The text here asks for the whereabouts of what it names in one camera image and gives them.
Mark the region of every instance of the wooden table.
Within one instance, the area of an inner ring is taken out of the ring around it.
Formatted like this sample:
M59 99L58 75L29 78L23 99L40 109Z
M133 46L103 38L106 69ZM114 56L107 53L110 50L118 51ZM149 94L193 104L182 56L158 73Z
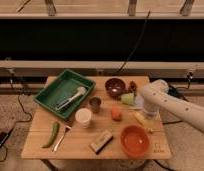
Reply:
M0 0L0 18L48 18L45 0L31 0L17 12L24 0ZM129 0L55 0L55 18L102 18L130 19L127 14ZM145 18L151 11L150 18L155 19L204 19L204 0L194 2L189 17L183 17L179 11L185 0L138 0L136 15L131 18Z
M55 77L49 77L47 84L51 83ZM76 122L74 122L71 131L69 131L63 139L61 145L56 153L52 152L52 148L42 148L48 141L54 121L58 121L60 131L55 141L62 136L65 121L60 120L55 115L38 107L34 115L25 146L22 151L23 159L41 159L45 164L54 168L49 162L49 159L128 159L120 147L119 136L120 132L126 125L139 124L133 114L136 112L129 108L129 106L122 104L120 101L114 100L108 96L104 85L110 77L89 77L96 82L93 92L82 103L81 107L89 108L89 99L92 96L98 96L102 99L101 111L98 114L92 115L92 123L89 128L83 129ZM126 85L130 81L135 81L138 88L149 83L148 77L145 76L124 76L119 77ZM122 121L113 121L110 117L110 109L113 106L119 106L123 111ZM90 143L104 130L110 130L114 138L113 140L96 155L89 147ZM167 143L165 132L162 125L160 115L155 119L155 128L153 134L148 134L151 141L149 153L141 159L170 159L171 152Z

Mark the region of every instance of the metal utensil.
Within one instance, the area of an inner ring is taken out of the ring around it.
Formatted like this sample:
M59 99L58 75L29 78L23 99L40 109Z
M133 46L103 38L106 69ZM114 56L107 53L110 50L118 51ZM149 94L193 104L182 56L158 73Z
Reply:
M56 143L56 145L54 146L52 152L56 152L56 151L57 151L57 149L58 149L60 143L62 142L62 140L63 140L65 134L66 134L69 130L71 130L71 127L68 126L68 125L66 125L64 134L61 136L61 138L59 139L59 141Z
M22 11L22 9L27 5L31 0L24 0L21 2L20 6L16 9L16 12Z
M81 96L81 95L84 95L86 93L86 88L85 87L78 87L77 88L77 93L68 98L68 99L65 99L63 100L61 103L57 104L56 107L55 107L55 110L61 110L62 108L66 107L70 102L72 102L74 99L76 99L77 97Z

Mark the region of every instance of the green vegetable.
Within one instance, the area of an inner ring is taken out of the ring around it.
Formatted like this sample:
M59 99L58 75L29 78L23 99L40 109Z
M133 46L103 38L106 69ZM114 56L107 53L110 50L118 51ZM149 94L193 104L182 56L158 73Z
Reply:
M57 121L55 121L53 123L53 131L52 131L52 134L50 136L50 139L49 139L48 143L43 145L42 147L43 148L49 148L53 144L53 142L55 141L55 139L58 135L58 132L59 132L59 123Z

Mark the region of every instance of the white cup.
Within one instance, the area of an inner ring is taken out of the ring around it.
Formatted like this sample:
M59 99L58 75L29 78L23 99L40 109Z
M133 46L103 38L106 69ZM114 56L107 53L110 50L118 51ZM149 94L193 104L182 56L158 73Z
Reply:
M87 128L91 122L92 113L87 108L81 108L76 112L75 119L83 128Z

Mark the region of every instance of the floor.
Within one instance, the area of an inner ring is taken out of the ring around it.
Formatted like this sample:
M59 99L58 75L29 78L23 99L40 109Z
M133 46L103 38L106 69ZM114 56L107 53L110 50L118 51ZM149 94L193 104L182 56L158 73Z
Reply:
M21 96L26 111L34 113L37 105L33 95ZM204 96L187 96L188 100L204 106ZM165 110L160 111L163 121L178 118ZM8 131L12 123L18 119L27 119L17 101L17 95L0 95L0 132ZM30 123L20 123L6 142L7 159L0 162L0 171L46 171L45 165L39 160L21 159L21 151L25 143ZM181 171L204 171L204 135L186 123L165 125L166 136L172 152L168 161L160 161L163 165ZM0 159L4 157L4 148L0 151ZM140 170L136 169L143 161L136 160L67 160L52 161L59 170L90 171L90 170ZM150 161L144 171L162 171L154 161Z

